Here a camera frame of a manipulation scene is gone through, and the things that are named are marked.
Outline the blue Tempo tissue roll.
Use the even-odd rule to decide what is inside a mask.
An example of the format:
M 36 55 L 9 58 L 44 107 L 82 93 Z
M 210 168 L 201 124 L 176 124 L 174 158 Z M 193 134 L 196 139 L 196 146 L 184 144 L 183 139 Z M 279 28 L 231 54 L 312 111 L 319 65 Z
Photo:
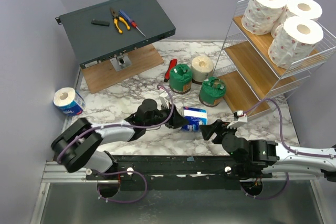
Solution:
M 181 115 L 187 119 L 188 123 L 181 127 L 181 130 L 188 132 L 197 132 L 200 130 L 200 125 L 206 125 L 208 121 L 207 111 L 205 109 L 182 107 Z

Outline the floral roll back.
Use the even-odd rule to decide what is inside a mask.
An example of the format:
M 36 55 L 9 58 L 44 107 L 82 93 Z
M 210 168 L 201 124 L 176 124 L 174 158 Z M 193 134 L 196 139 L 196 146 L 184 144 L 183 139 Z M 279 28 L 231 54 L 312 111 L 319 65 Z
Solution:
M 317 22 L 299 16 L 289 17 L 280 26 L 268 55 L 278 67 L 287 69 L 292 63 L 309 56 L 323 36 L 322 27 Z

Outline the floral roll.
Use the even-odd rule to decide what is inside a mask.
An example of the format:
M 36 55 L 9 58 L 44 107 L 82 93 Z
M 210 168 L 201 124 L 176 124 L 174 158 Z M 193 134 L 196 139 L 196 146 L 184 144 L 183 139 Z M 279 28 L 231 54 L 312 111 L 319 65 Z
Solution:
M 322 12 L 322 7 L 314 0 L 287 0 L 286 6 L 271 29 L 271 35 L 275 38 L 280 26 L 289 17 L 300 16 L 317 21 L 322 16 Z
M 278 67 L 287 69 L 292 63 L 309 56 L 323 36 L 322 27 L 317 22 L 299 16 L 289 17 L 280 26 L 268 55 Z
M 287 0 L 249 0 L 241 24 L 252 34 L 271 31 L 286 7 Z

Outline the floral roll front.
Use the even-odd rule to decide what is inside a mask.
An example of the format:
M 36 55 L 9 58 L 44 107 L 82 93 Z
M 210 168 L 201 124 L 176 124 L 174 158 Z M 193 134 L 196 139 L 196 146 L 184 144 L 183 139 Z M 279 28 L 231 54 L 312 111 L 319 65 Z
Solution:
M 322 12 L 322 7 L 314 0 L 287 0 L 286 6 L 271 29 L 271 35 L 275 38 L 280 26 L 289 17 L 300 16 L 317 21 L 322 16 Z

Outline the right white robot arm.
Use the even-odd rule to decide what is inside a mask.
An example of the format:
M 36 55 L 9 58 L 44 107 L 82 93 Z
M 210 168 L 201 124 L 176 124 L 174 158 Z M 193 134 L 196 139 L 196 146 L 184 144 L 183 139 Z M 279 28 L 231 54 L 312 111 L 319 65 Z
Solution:
M 335 182 L 335 147 L 313 149 L 267 140 L 248 141 L 235 135 L 237 128 L 246 123 L 247 118 L 242 117 L 230 123 L 216 120 L 199 126 L 204 140 L 215 134 L 213 143 L 220 144 L 230 155 L 231 163 L 225 167 L 229 177 L 243 180 L 284 172 L 324 175 Z

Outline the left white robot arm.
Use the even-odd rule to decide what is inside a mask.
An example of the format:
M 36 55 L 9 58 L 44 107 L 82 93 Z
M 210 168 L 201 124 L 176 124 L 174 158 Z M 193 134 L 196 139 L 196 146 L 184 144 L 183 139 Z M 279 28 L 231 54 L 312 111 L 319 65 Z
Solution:
M 86 118 L 78 119 L 51 144 L 58 163 L 67 172 L 73 173 L 81 168 L 96 170 L 104 179 L 116 175 L 117 161 L 108 151 L 98 151 L 103 144 L 131 142 L 142 137 L 148 129 L 165 125 L 178 129 L 188 124 L 175 106 L 162 106 L 153 99 L 145 99 L 137 111 L 120 123 L 91 124 Z

